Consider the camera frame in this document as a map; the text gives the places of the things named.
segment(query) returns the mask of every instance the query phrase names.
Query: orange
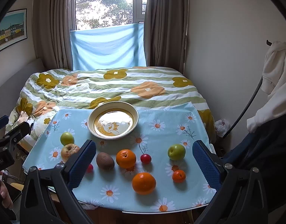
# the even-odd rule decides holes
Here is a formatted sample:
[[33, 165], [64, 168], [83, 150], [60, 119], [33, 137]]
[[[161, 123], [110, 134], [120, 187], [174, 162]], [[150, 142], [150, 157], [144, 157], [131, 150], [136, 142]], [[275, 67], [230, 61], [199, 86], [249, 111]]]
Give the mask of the orange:
[[185, 180], [185, 172], [182, 170], [176, 170], [172, 174], [172, 179], [176, 183], [182, 183]]
[[116, 155], [116, 163], [122, 168], [130, 168], [136, 163], [136, 155], [129, 149], [121, 150]]
[[150, 194], [156, 188], [156, 180], [150, 173], [138, 173], [132, 180], [132, 186], [138, 194]]

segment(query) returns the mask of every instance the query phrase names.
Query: floral comforter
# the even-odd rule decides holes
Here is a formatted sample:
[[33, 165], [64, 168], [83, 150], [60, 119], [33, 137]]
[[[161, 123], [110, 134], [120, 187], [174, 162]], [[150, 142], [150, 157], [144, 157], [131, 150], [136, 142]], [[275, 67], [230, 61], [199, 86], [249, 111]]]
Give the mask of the floral comforter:
[[[151, 110], [192, 102], [210, 142], [215, 141], [214, 119], [205, 99], [189, 79], [166, 67], [96, 71], [54, 69], [35, 73], [23, 87], [6, 131], [18, 124], [20, 112], [25, 111], [29, 116], [28, 122], [34, 122], [34, 127], [31, 135], [21, 140], [20, 144], [30, 151], [60, 108], [67, 109], [61, 119], [66, 120], [70, 116], [69, 109], [94, 109], [110, 101], [124, 101], [138, 109]], [[187, 118], [192, 121], [194, 115]]]

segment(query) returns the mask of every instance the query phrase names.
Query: plate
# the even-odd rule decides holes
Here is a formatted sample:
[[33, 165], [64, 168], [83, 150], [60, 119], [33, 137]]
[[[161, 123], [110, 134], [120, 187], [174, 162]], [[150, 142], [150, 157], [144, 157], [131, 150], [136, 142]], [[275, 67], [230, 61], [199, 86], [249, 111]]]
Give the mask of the plate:
[[131, 133], [138, 121], [139, 113], [133, 105], [113, 101], [102, 104], [91, 112], [88, 128], [98, 138], [116, 140]]

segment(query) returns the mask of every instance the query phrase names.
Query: kiwi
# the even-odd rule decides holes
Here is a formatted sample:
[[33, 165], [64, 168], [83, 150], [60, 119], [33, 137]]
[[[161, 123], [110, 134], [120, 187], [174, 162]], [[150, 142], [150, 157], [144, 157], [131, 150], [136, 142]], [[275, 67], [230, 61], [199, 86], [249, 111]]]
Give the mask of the kiwi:
[[111, 170], [115, 166], [113, 158], [105, 152], [100, 152], [96, 156], [96, 163], [97, 166], [103, 170]]

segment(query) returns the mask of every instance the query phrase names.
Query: white wall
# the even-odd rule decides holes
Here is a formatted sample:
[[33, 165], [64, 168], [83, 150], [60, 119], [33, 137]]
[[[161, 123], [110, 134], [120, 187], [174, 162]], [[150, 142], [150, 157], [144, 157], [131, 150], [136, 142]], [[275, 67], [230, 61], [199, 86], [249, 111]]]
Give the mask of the white wall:
[[[234, 123], [261, 76], [266, 40], [286, 41], [286, 21], [270, 0], [189, 0], [185, 76], [207, 100], [215, 120]], [[246, 119], [267, 101], [261, 90], [223, 142], [246, 136]]]
[[36, 59], [32, 35], [33, 0], [17, 0], [9, 10], [25, 8], [27, 8], [27, 39], [0, 51], [0, 86], [17, 71]]

